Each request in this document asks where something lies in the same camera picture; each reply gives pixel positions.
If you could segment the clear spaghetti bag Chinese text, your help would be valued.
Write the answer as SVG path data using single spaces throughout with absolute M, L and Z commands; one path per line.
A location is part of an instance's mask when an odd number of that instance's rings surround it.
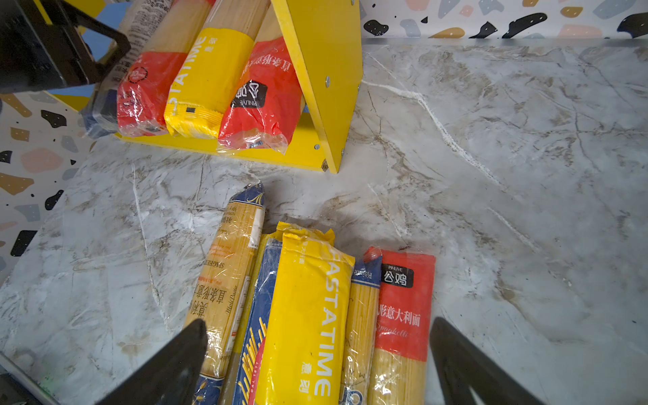
M 246 186 L 228 202 L 197 279 L 186 323 L 207 328 L 207 350 L 193 404 L 216 404 L 224 386 L 265 219 L 261 182 Z

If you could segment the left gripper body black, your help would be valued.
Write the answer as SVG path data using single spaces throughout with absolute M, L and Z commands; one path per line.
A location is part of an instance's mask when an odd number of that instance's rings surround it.
M 1 2 L 1 92 L 66 89 L 101 80 L 80 32 L 100 22 L 67 1 Z

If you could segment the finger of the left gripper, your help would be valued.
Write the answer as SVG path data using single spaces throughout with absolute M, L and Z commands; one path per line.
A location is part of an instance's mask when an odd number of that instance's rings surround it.
M 128 37 L 99 22 L 66 1 L 50 2 L 50 58 L 59 84 L 98 84 L 131 50 Z M 81 28 L 111 42 L 102 57 L 95 57 L 79 33 Z

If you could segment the blue-top spaghetti bag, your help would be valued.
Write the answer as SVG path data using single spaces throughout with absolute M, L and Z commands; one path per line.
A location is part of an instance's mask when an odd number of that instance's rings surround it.
M 356 262 L 345 329 L 340 404 L 366 404 L 379 312 L 382 257 Z

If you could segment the yellow shelf pink blue boards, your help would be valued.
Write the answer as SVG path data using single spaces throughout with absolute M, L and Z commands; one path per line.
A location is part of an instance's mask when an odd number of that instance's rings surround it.
M 242 150 L 233 156 L 338 173 L 363 77 L 359 2 L 275 1 L 273 6 L 309 111 L 285 154 Z

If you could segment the clear bag white label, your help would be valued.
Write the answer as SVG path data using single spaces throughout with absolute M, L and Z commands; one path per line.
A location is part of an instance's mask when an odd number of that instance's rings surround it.
M 117 89 L 128 69 L 167 15 L 172 1 L 131 1 L 117 30 L 128 37 L 131 49 L 94 88 L 89 103 L 81 111 L 86 135 L 92 139 L 118 131 L 116 117 Z

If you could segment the blue Barilla spaghetti bag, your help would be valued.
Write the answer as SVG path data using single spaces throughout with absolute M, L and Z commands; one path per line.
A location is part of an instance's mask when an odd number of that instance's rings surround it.
M 262 236 L 221 404 L 255 403 L 281 249 L 280 231 Z

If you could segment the yellow Pastatime bag tall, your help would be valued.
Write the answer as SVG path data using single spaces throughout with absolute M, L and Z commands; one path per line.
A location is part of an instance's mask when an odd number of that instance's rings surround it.
M 170 134 L 217 138 L 270 7 L 266 0 L 224 0 L 212 7 L 180 71 L 165 107 Z

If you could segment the red spaghetti bag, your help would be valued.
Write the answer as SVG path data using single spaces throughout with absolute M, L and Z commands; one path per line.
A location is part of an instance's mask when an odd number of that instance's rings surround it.
M 219 144 L 225 150 L 264 148 L 285 154 L 304 107 L 295 66 L 270 7 L 224 114 Z
M 371 247 L 381 290 L 369 404 L 423 404 L 435 283 L 434 256 Z
M 170 86 L 214 6 L 210 0 L 179 0 L 148 40 L 117 89 L 118 133 L 136 138 L 167 133 Z

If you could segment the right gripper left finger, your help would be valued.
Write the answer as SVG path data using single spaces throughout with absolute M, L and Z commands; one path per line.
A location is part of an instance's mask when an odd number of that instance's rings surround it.
M 196 319 L 99 403 L 192 403 L 207 347 L 206 323 Z

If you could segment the yellow Pastatime bag right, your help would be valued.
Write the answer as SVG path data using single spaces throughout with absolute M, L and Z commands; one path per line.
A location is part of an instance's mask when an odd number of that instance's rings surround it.
M 251 401 L 339 401 L 353 256 L 334 246 L 333 231 L 281 222 L 282 249 Z

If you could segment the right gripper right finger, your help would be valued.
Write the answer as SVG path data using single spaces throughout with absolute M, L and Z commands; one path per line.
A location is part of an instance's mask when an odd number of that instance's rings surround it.
M 442 317 L 432 323 L 430 349 L 446 404 L 541 403 Z

